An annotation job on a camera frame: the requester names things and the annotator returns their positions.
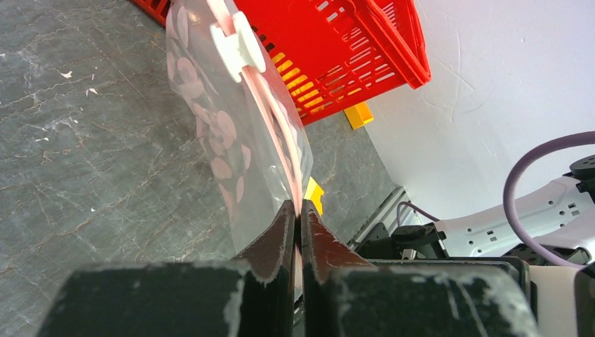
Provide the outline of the clear zip top bag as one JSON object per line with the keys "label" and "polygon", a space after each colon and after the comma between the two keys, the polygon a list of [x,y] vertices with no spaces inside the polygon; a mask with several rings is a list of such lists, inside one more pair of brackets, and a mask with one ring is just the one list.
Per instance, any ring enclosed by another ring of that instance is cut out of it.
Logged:
{"label": "clear zip top bag", "polygon": [[166,49],[171,88],[194,114],[241,251],[269,227],[282,203],[290,200],[300,210],[313,165],[304,126],[233,1],[173,1]]}

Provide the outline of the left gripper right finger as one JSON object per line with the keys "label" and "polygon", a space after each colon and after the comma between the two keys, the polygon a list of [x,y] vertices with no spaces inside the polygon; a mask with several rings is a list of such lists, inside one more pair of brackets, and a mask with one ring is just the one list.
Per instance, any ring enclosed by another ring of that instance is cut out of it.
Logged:
{"label": "left gripper right finger", "polygon": [[306,336],[538,336],[518,258],[368,260],[302,203]]}

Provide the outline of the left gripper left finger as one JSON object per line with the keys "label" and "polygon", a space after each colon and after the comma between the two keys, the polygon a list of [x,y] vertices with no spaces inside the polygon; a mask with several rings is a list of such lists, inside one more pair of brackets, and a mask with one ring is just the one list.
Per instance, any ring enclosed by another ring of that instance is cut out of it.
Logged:
{"label": "left gripper left finger", "polygon": [[294,307],[291,201],[229,260],[102,263],[62,285],[40,336],[290,336]]}

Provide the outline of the yellow toy cheese wedge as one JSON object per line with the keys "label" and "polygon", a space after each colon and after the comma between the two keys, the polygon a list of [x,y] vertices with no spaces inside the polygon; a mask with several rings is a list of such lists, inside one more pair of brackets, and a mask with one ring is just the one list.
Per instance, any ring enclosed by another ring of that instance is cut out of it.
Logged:
{"label": "yellow toy cheese wedge", "polygon": [[313,179],[312,177],[309,178],[307,189],[304,195],[305,200],[309,200],[313,203],[315,209],[318,213],[322,216],[323,215],[323,202],[322,197],[324,196],[325,192],[321,188],[321,186]]}

